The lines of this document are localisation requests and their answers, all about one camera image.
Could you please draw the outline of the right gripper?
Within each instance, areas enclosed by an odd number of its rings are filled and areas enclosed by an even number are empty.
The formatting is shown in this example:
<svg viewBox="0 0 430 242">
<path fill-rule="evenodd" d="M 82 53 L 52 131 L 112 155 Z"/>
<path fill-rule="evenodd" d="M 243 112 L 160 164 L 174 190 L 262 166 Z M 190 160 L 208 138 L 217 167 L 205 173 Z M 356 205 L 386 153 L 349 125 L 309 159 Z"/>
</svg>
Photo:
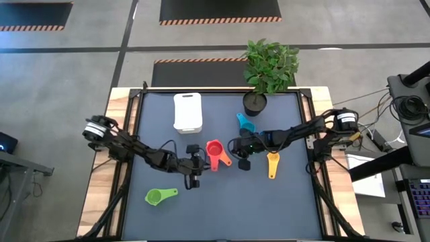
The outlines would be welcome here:
<svg viewBox="0 0 430 242">
<path fill-rule="evenodd" d="M 246 128 L 241 128 L 239 134 L 241 138 L 250 138 L 253 136 L 253 132 Z M 261 131 L 258 135 L 270 151 L 279 151 L 281 145 L 280 130 Z M 241 157 L 238 160 L 238 168 L 243 171 L 249 171 L 251 169 L 251 162 L 248 160 L 248 157 Z"/>
</svg>

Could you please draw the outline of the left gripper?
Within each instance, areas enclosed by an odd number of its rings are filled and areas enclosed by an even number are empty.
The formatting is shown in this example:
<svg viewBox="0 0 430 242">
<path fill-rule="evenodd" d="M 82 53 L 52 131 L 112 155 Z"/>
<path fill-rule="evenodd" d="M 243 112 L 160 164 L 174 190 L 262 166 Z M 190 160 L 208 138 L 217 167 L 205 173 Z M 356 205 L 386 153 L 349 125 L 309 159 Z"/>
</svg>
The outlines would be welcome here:
<svg viewBox="0 0 430 242">
<path fill-rule="evenodd" d="M 199 145 L 188 145 L 186 153 L 195 156 L 200 152 Z M 167 173 L 187 173 L 187 169 L 181 164 L 181 159 L 171 151 L 165 151 L 161 161 L 161 170 Z M 200 181 L 195 175 L 189 175 L 187 181 L 187 189 L 199 188 Z"/>
</svg>

